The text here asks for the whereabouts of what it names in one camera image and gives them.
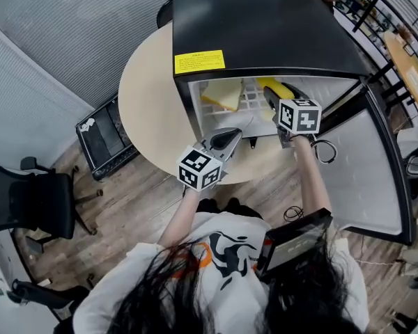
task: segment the round table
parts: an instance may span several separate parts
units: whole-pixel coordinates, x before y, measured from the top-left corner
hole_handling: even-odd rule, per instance
[[[128,137],[152,164],[176,175],[176,160],[196,142],[173,81],[172,24],[154,32],[134,51],[119,84],[119,113]],[[246,182],[291,164],[277,136],[260,137],[255,149],[242,140],[222,184]]]

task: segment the white t-shirt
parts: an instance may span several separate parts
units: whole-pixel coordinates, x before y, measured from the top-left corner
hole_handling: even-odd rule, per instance
[[[268,286],[254,273],[265,233],[270,226],[259,218],[230,213],[197,213],[190,236],[201,239],[199,300],[214,317],[216,333],[256,334],[256,317],[268,302]],[[344,272],[349,291],[346,313],[364,331],[369,323],[364,277],[348,250],[347,239],[334,242],[333,263]],[[77,334],[104,334],[121,301],[142,277],[163,247],[137,244],[90,292],[77,309]]]

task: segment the wooden floor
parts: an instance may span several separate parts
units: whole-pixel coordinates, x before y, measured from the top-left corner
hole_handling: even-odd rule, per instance
[[[73,145],[56,164],[59,172],[69,172],[79,166],[75,178],[75,197],[94,193],[104,196],[78,206],[86,223],[97,228],[96,236],[88,236],[76,225],[74,238],[59,239],[45,247],[43,255],[31,255],[23,236],[36,238],[43,233],[18,230],[16,239],[32,276],[36,280],[50,278],[52,288],[65,289],[76,284],[86,285],[86,277],[94,273],[99,280],[121,261],[140,241],[156,241],[181,199],[182,187],[175,177],[159,170],[142,156],[137,157],[103,182],[92,179],[78,144]],[[291,205],[301,205],[300,180],[294,163],[280,174],[232,186],[216,186],[212,197],[220,205],[235,196],[258,211],[271,225],[281,225],[283,212]],[[353,255],[367,262],[393,262],[401,251],[398,244],[362,235],[343,232],[349,238]],[[387,314],[399,310],[418,315],[418,291],[410,290],[408,279],[400,277],[399,264],[362,264],[369,294],[371,327],[377,332],[388,321]],[[384,333],[391,333],[391,328]]]

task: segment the wooden desk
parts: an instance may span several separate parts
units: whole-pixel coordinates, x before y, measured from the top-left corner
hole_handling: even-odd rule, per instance
[[[393,32],[384,33],[384,42],[405,86],[418,103],[418,57],[409,56]]]
[[[133,53],[119,84],[119,112],[134,146],[158,168],[176,174],[176,159],[196,142],[172,74],[172,24],[148,37]],[[293,161],[277,136],[260,137],[251,149],[243,140],[223,184],[246,182]]]

